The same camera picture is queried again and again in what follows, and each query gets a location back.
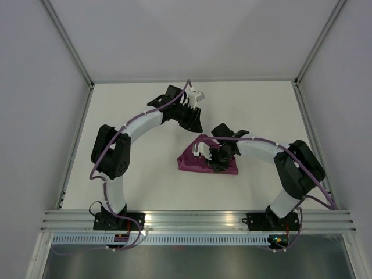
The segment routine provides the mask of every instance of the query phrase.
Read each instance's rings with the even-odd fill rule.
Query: maroon fabric
[[[196,173],[215,173],[213,171],[213,169],[210,166],[208,166],[204,156],[194,157],[194,154],[192,154],[192,147],[203,138],[208,138],[208,136],[204,135],[204,134],[201,134],[200,136],[198,136],[185,149],[185,151],[181,154],[181,156],[177,158],[177,163],[178,163],[178,169],[179,170],[193,171],[193,172],[196,172]],[[209,145],[209,146],[213,146],[213,145],[217,146],[217,144],[218,144],[215,141],[213,141],[212,139],[206,139],[203,142],[205,144]],[[237,175],[238,174],[238,168],[237,168],[237,162],[235,160],[235,157],[231,158],[230,163],[228,165],[228,169],[224,170],[224,171],[221,171],[219,173]]]

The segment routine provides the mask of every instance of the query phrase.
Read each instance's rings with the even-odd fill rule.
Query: table surface
[[[182,88],[184,83],[172,83]],[[96,84],[78,144],[63,209],[88,209],[103,201],[102,183],[90,181],[90,161],[98,129],[118,126],[142,112],[164,94],[169,83]],[[225,122],[278,142],[308,142],[291,83],[288,81],[193,83],[205,93],[199,103],[204,133]],[[177,157],[198,136],[175,121],[148,131],[131,146],[130,167],[123,191],[131,210],[255,210],[265,209],[282,186],[273,164],[237,156],[239,174],[191,173],[178,170]],[[315,188],[311,194],[324,201]],[[324,209],[305,201],[304,209]]]

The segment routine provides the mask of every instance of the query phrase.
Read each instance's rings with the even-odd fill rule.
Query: ventilation grille
[[[234,235],[234,234],[149,234],[141,236],[142,245],[264,245],[267,246],[269,235]],[[53,244],[101,244],[115,245],[114,234],[55,234]],[[134,232],[129,236],[132,243],[137,238]]]

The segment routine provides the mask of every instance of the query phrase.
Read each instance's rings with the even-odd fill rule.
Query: robotic arm
[[[216,138],[255,138],[256,136],[249,131],[241,130],[234,133],[224,123],[218,125],[212,135]],[[255,140],[217,140],[220,144],[218,148],[209,148],[205,153],[200,152],[207,158],[208,164],[215,172],[220,172],[228,168],[228,163],[234,155],[249,155],[276,166],[283,190],[279,196],[266,209],[266,219],[271,224],[278,222],[278,219],[288,215],[295,206],[308,194],[316,185],[312,179],[296,165],[292,158],[277,145],[269,141]],[[326,173],[313,152],[301,140],[296,140],[291,144],[280,144],[291,151],[300,162],[315,176],[317,181],[323,181]]]
[[[162,107],[181,94],[181,92],[181,89],[170,85],[164,95],[147,104],[148,106],[144,112]],[[182,99],[182,103],[180,101],[181,98],[179,98],[163,109],[135,119],[128,126],[124,124],[126,126],[125,133],[121,133],[115,139],[114,144],[108,149],[98,165],[96,170],[107,181],[107,198],[115,213],[123,215],[126,212],[126,202],[123,196],[123,174],[129,167],[130,146],[135,140],[150,129],[171,119],[178,121],[179,125],[188,131],[202,133],[203,129],[200,123],[201,109],[197,107],[197,103],[204,99],[204,94],[192,88],[191,93],[184,93]],[[103,150],[119,129],[120,127],[115,129],[115,127],[108,125],[103,125],[99,129],[91,154],[93,163],[98,161]]]

